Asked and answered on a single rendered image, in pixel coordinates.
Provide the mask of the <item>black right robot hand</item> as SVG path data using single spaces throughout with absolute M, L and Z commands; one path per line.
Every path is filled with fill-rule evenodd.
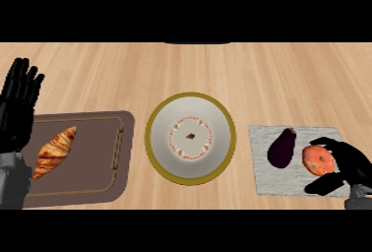
M 309 194 L 325 196 L 344 184 L 364 185 L 372 189 L 372 162 L 367 155 L 346 142 L 328 137 L 310 141 L 312 145 L 324 145 L 336 159 L 338 172 L 327 173 L 305 188 Z

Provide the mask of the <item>grey placemat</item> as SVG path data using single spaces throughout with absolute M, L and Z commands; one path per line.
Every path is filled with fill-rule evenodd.
M 259 195 L 307 196 L 306 186 L 318 179 L 303 165 L 303 149 L 319 137 L 341 140 L 333 127 L 294 127 L 297 141 L 294 157 L 285 168 L 268 160 L 268 151 L 287 126 L 248 126 L 256 192 Z

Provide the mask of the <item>brown tray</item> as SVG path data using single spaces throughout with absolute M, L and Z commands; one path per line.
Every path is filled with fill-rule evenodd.
M 124 110 L 36 116 L 33 137 L 23 153 L 36 167 L 42 146 L 67 128 L 77 134 L 67 159 L 31 183 L 26 208 L 116 201 L 127 187 L 135 116 Z

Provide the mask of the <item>white bowl with yellow rim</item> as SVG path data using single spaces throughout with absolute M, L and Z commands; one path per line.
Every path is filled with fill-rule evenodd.
M 234 159 L 234 118 L 206 94 L 176 94 L 158 105 L 144 138 L 150 162 L 161 176 L 178 184 L 207 183 Z

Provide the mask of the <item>orange squash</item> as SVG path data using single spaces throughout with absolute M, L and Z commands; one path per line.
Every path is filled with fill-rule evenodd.
M 303 149 L 303 165 L 315 176 L 334 172 L 334 157 L 322 146 L 307 146 Z

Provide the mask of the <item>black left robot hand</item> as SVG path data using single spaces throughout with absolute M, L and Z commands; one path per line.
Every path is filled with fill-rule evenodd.
M 18 153 L 30 143 L 45 77 L 28 58 L 15 59 L 0 93 L 0 154 Z

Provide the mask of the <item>golden croissant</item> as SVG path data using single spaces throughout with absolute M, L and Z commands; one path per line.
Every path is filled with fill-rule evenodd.
M 33 179 L 39 180 L 62 164 L 67 159 L 76 138 L 77 127 L 67 128 L 55 135 L 55 138 L 43 145 L 39 152 L 37 167 Z

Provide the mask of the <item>dark purple eggplant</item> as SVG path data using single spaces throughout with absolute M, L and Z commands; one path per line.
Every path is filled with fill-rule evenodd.
M 297 132 L 287 128 L 268 150 L 268 160 L 276 168 L 285 168 L 294 157 Z

